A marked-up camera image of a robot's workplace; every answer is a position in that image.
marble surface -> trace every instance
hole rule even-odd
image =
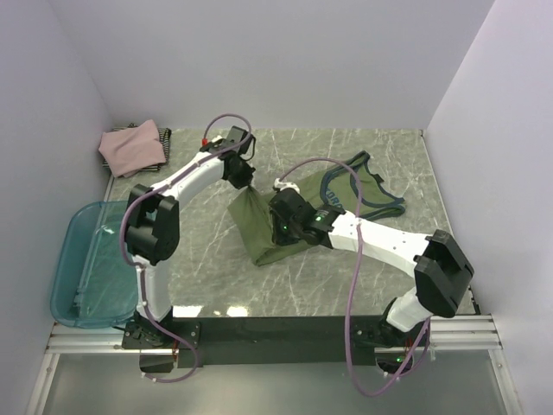
[[[110,200],[126,200],[138,183],[150,185],[177,171],[200,147],[200,130],[177,130],[171,137],[167,167],[114,181]],[[213,135],[226,135],[213,130]],[[378,223],[410,232],[450,230],[419,130],[307,129],[254,131],[257,169],[253,185],[270,191],[285,169],[311,156],[347,159],[360,150],[371,154],[370,168],[385,188],[403,196],[406,212]],[[296,178],[325,168],[311,163]],[[255,266],[246,254],[238,229],[226,211],[238,195],[219,181],[181,211],[181,242],[171,258],[169,291],[173,305],[200,316],[343,316],[355,254],[314,247],[275,264]],[[381,314],[394,297],[414,286],[395,268],[365,257],[355,292],[354,314]],[[458,311],[474,314],[470,291]]]

striped fabric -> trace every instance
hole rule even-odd
[[[129,124],[129,126],[127,126],[127,127],[114,128],[112,131],[121,131],[121,130],[125,130],[127,128],[135,128],[135,127],[137,127],[137,125]],[[157,130],[159,131],[159,142],[163,146],[163,154],[165,155],[165,163],[158,163],[158,164],[154,164],[152,166],[144,167],[143,169],[140,169],[140,171],[159,171],[162,168],[162,166],[167,164],[168,161],[169,161],[169,150],[171,149],[171,142],[169,141],[169,139],[171,138],[171,132],[172,131],[169,128],[158,128]],[[110,166],[107,164],[106,160],[104,160],[102,162],[102,166],[107,168],[107,169],[110,168]]]

blue trim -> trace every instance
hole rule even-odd
[[[356,172],[359,171],[359,169],[361,168],[362,165],[365,165],[365,171],[370,176],[372,176],[372,173],[369,170],[369,165],[368,165],[370,158],[371,158],[371,156],[369,155],[369,153],[367,153],[366,151],[363,150],[363,151],[360,151],[359,153],[357,153],[355,156],[353,156],[349,160],[346,160],[344,163],[347,164],[348,166],[350,166]],[[344,169],[343,167],[337,166],[333,169],[330,169],[322,177],[321,188],[320,188],[320,191],[319,191],[319,197],[321,198],[321,200],[324,203],[328,204],[328,198],[327,198],[327,195],[326,195],[326,192],[328,190],[328,185],[330,184],[330,182],[334,178],[336,178],[339,174],[341,174],[345,170],[346,169]],[[403,214],[405,212],[405,206],[403,206],[402,203],[405,201],[405,199],[403,197],[396,197],[396,196],[390,194],[389,192],[387,192],[382,187],[382,184],[379,183],[374,176],[372,176],[372,177],[377,182],[377,186],[380,189],[380,191],[382,192],[382,194],[390,197],[392,199],[392,201],[390,203],[373,203],[373,202],[367,201],[365,198],[363,198],[362,203],[365,206],[368,206],[369,208],[376,208],[376,209],[379,209],[379,210],[376,210],[374,212],[370,212],[369,214],[363,214],[363,215],[361,215],[361,217],[363,219],[372,219],[372,218],[382,219],[382,218],[389,218],[389,217],[393,217],[393,216],[399,216],[399,215]],[[353,178],[352,175],[350,175],[350,186],[352,187],[352,191],[355,194],[355,196],[358,196],[359,191],[357,189],[357,184],[355,183],[355,179]],[[384,210],[386,208],[397,209],[397,211],[396,212],[390,212],[388,214],[384,214]]]

folded cloth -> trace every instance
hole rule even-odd
[[[115,177],[129,177],[144,167],[165,163],[159,131],[151,119],[136,128],[105,132],[99,152]]]
[[[382,187],[384,180],[369,170],[369,158],[369,153],[361,151],[344,162],[357,172],[361,180],[363,204],[360,216],[367,220],[399,216],[405,212],[404,198],[393,196]],[[327,203],[353,212],[357,205],[355,180],[341,166],[319,171],[296,184],[302,197],[314,208]],[[274,195],[274,192],[261,195],[249,187],[228,206],[245,250],[255,265],[270,264],[311,247],[304,240],[286,246],[278,246],[273,242],[269,201]]]

white wall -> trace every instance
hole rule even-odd
[[[0,412],[23,413],[41,364],[61,243],[98,200],[103,100],[46,0],[0,2]]]
[[[528,414],[553,413],[553,3],[496,0],[428,128]]]
[[[118,124],[425,128],[493,0],[49,0]]]

